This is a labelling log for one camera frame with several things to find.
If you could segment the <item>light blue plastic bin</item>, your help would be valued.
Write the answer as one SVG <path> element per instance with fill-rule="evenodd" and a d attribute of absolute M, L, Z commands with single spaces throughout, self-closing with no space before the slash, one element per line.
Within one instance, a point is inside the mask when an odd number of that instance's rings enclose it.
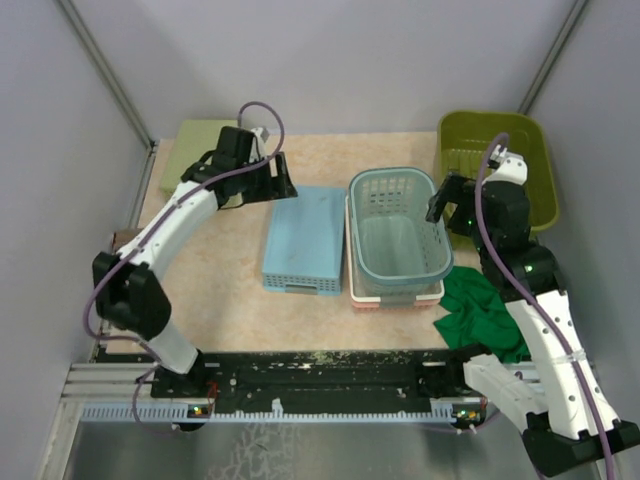
<path fill-rule="evenodd" d="M 262 263 L 265 290 L 338 296 L 345 239 L 343 188 L 299 186 L 275 202 Z"/>

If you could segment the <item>teal perforated basket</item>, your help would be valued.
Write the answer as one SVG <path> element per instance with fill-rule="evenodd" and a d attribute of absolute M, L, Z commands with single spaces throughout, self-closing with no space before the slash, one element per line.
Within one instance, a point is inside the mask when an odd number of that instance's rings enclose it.
<path fill-rule="evenodd" d="M 413 292 L 443 280 L 454 254 L 442 221 L 426 220 L 436 188 L 414 167 L 365 170 L 350 182 L 348 204 L 356 265 L 368 288 Z"/>

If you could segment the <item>light green plastic bin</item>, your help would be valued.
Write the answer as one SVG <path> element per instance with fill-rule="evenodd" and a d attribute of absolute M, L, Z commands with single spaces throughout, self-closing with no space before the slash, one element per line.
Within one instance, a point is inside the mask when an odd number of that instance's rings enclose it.
<path fill-rule="evenodd" d="M 236 125 L 235 120 L 213 119 L 189 119 L 181 124 L 160 179 L 159 188 L 166 200 L 174 194 L 186 169 L 215 149 L 221 129 Z"/>

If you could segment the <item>white perforated bin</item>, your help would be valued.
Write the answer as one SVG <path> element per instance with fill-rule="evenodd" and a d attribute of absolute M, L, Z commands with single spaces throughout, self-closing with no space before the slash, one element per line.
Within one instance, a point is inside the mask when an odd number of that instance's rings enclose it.
<path fill-rule="evenodd" d="M 442 281 L 439 281 L 438 283 L 435 284 L 431 284 L 430 286 L 428 286 L 426 288 L 426 290 L 420 294 L 420 295 L 390 295 L 390 296 L 380 296 L 380 295 L 374 295 L 374 294 L 370 294 L 365 287 L 363 286 L 360 278 L 359 278 L 359 272 L 358 272 L 358 268 L 356 266 L 356 262 L 355 262 L 355 256 L 354 256 L 354 247 L 353 247 L 353 240 L 352 240 L 352 235 L 351 235 L 351 220 L 350 220 L 350 213 L 349 213 L 349 200 L 348 198 L 345 199 L 345 245 L 346 245 L 346 264 L 348 267 L 348 281 L 349 281 L 349 291 L 350 291 L 350 297 L 351 299 L 353 297 L 356 298 L 372 298 L 372 297 L 382 297 L 382 298 L 389 298 L 389 297 L 415 297 L 415 298 L 420 298 L 420 299 L 427 299 L 427 298 L 440 298 L 441 299 L 444 297 L 445 294 L 445 288 L 444 288 L 444 283 Z"/>

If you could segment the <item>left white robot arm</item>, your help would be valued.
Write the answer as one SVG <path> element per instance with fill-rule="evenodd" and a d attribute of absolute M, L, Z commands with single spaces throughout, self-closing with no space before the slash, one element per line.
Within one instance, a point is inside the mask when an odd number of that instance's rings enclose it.
<path fill-rule="evenodd" d="M 172 322 L 161 281 L 194 232 L 228 203 L 296 196 L 285 156 L 266 152 L 267 137 L 262 127 L 223 127 L 216 147 L 186 169 L 153 220 L 116 253 L 93 261 L 90 304 L 98 316 L 133 333 L 157 363 L 174 372 L 174 387 L 189 397 L 206 389 L 208 373 L 200 351 Z"/>

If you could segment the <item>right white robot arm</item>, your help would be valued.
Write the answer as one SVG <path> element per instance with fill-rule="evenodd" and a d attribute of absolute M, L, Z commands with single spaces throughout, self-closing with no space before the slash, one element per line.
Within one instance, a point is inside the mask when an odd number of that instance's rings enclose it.
<path fill-rule="evenodd" d="M 524 186 L 450 173 L 429 201 L 427 221 L 438 222 L 449 203 L 456 210 L 448 225 L 473 241 L 482 273 L 516 322 L 543 391 L 516 378 L 486 346 L 471 348 L 466 360 L 447 370 L 448 387 L 490 400 L 517 428 L 540 474 L 554 477 L 602 461 L 606 478 L 615 478 L 614 456 L 638 445 L 639 428 L 617 415 L 595 379 L 556 258 L 530 236 Z"/>

